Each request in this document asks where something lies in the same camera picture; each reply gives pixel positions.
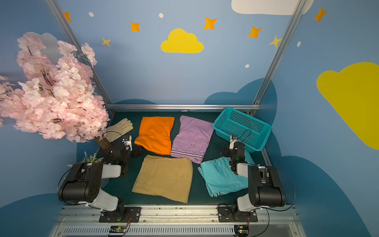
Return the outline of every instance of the dark green table surface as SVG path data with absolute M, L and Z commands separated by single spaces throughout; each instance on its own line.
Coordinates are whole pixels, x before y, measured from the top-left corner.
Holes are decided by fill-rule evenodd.
M 139 127 L 141 125 L 142 117 L 152 117 L 152 116 L 166 116 L 166 117 L 175 117 L 174 126 L 171 130 L 171 141 L 174 140 L 175 136 L 179 133 L 180 121 L 179 118 L 181 115 L 186 115 L 198 119 L 202 119 L 209 122 L 214 122 L 218 117 L 219 112 L 118 112 L 115 114 L 111 125 L 116 124 L 124 118 L 128 118 L 133 123 L 133 130 L 128 132 L 126 135 L 131 135 L 134 140 L 138 137 Z M 221 147 L 228 146 L 229 142 L 222 139 L 216 135 L 216 132 L 213 132 L 212 138 L 210 140 L 207 152 L 204 155 L 203 161 L 213 160 L 221 157 Z M 108 192 L 113 196 L 122 198 L 124 204 L 171 204 L 178 205 L 184 204 L 181 202 L 173 201 L 162 196 L 152 196 L 145 195 L 140 193 L 133 193 L 132 188 L 134 182 L 137 178 L 139 170 L 143 159 L 146 155 L 158 155 L 153 152 L 147 151 L 144 149 L 142 156 L 138 158 L 133 158 L 129 164 L 129 171 L 124 177 L 110 179 L 108 185 L 103 188 L 104 191 Z M 264 159 L 262 153 L 259 151 L 251 153 L 251 157 L 256 164 L 264 165 Z M 193 177 L 191 191 L 189 192 L 188 204 L 219 204 L 227 203 L 232 204 L 238 197 L 247 194 L 247 189 L 240 190 L 234 193 L 228 193 L 221 195 L 219 197 L 210 197 L 205 186 L 205 181 L 198 171 L 200 165 L 193 164 Z

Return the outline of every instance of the basket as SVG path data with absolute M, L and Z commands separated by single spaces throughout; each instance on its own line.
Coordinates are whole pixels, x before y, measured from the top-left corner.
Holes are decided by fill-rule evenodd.
M 237 134 L 248 152 L 261 151 L 271 132 L 271 125 L 248 114 L 227 107 L 213 123 L 216 134 L 230 141 L 230 135 Z

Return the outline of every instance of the beige glove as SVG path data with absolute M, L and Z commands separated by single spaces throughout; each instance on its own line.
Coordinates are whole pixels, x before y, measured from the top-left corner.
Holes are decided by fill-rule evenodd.
M 108 139 L 109 142 L 112 142 L 116 140 L 117 138 L 121 137 L 121 135 L 118 133 L 121 133 L 122 135 L 124 135 L 125 133 L 129 132 L 132 129 L 133 129 L 133 124 L 131 123 L 131 121 L 128 120 L 127 118 L 124 118 L 123 120 L 116 123 L 115 125 L 106 128 L 105 131 L 107 133 L 104 136 L 106 139 Z

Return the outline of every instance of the artificial cherry blossom tree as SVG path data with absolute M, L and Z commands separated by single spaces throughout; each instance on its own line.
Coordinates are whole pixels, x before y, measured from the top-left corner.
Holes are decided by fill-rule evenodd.
M 53 65 L 40 50 L 46 46 L 41 39 L 24 34 L 17 40 L 22 49 L 17 63 L 23 68 L 28 81 L 19 82 L 22 89 L 12 89 L 9 82 L 0 84 L 0 115 L 16 120 L 16 129 L 39 132 L 44 138 L 66 138 L 85 142 L 102 136 L 108 113 L 101 96 L 94 93 L 90 66 L 78 61 L 88 60 L 96 65 L 95 53 L 86 43 L 83 54 L 76 54 L 75 46 L 58 41 L 63 55 Z

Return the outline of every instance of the small green plant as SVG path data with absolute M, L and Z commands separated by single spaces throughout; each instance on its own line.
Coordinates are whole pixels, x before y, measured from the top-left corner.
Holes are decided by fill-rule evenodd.
M 104 159 L 104 157 L 96 158 L 96 155 L 97 154 L 95 153 L 94 155 L 88 156 L 87 152 L 84 152 L 84 158 L 81 161 L 81 163 L 95 163 L 95 162 L 100 162 Z

